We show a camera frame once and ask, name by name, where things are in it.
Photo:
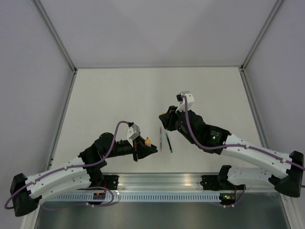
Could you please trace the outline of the orange pen cap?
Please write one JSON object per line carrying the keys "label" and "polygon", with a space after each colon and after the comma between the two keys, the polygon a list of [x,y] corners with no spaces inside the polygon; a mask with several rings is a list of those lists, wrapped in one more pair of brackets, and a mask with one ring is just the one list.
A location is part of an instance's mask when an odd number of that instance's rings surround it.
{"label": "orange pen cap", "polygon": [[148,146],[148,147],[151,147],[151,145],[152,145],[152,143],[151,143],[151,140],[150,140],[150,138],[149,137],[146,137],[146,139],[145,139],[145,145],[146,146]]}

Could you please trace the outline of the grey purple pen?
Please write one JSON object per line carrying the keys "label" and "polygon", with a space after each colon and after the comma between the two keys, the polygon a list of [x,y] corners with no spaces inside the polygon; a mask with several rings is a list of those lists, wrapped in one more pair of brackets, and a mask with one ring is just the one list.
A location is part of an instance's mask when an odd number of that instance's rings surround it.
{"label": "grey purple pen", "polygon": [[162,127],[161,126],[160,126],[160,129],[159,129],[159,135],[160,135],[159,148],[160,148],[160,152],[161,152],[162,148],[163,148],[163,131],[162,131]]}

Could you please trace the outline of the green pen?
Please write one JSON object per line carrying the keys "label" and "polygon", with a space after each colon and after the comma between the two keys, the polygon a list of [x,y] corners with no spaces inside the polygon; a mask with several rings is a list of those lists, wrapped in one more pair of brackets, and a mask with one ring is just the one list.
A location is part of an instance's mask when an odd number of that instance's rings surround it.
{"label": "green pen", "polygon": [[166,140],[167,140],[170,152],[173,153],[173,148],[172,148],[172,145],[171,145],[171,142],[170,142],[170,139],[169,139],[169,136],[168,136],[167,132],[165,133],[165,136],[166,136]]}

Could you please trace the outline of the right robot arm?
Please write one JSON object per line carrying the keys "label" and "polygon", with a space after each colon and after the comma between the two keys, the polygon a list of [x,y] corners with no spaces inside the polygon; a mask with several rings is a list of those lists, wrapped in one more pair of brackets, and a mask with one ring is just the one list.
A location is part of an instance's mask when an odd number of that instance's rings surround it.
{"label": "right robot arm", "polygon": [[286,196],[298,198],[301,195],[304,155],[298,151],[281,153],[250,144],[228,130],[208,125],[192,110],[177,111],[170,106],[159,115],[167,131],[178,131],[191,144],[210,154],[234,157],[254,165],[256,168],[235,169],[224,165],[217,177],[222,189],[240,185],[273,185],[274,189]]}

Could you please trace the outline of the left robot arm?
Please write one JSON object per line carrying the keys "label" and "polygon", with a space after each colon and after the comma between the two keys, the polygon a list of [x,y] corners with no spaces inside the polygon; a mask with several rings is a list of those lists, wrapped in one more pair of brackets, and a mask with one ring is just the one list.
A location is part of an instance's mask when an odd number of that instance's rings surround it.
{"label": "left robot arm", "polygon": [[11,209],[15,216],[21,217],[58,195],[89,187],[98,190],[104,182],[101,171],[107,165],[104,157],[132,155],[133,160],[138,161],[157,151],[155,145],[147,145],[141,136],[132,141],[116,141],[113,134],[103,133],[90,147],[62,166],[28,177],[23,173],[15,175],[10,187]]}

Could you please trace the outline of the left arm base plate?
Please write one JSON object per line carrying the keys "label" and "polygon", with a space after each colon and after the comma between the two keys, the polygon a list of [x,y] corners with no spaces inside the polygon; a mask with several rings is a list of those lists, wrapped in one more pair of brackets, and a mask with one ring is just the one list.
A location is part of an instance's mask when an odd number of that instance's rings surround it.
{"label": "left arm base plate", "polygon": [[109,190],[117,190],[119,184],[118,175],[104,175],[102,186]]}

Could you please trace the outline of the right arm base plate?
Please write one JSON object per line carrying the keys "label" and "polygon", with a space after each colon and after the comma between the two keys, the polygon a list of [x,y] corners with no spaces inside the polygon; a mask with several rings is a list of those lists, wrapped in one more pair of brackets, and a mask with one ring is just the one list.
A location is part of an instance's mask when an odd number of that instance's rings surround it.
{"label": "right arm base plate", "polygon": [[225,178],[219,178],[218,175],[203,175],[201,176],[200,185],[203,190],[222,191],[222,190],[243,190],[245,185],[233,185]]}

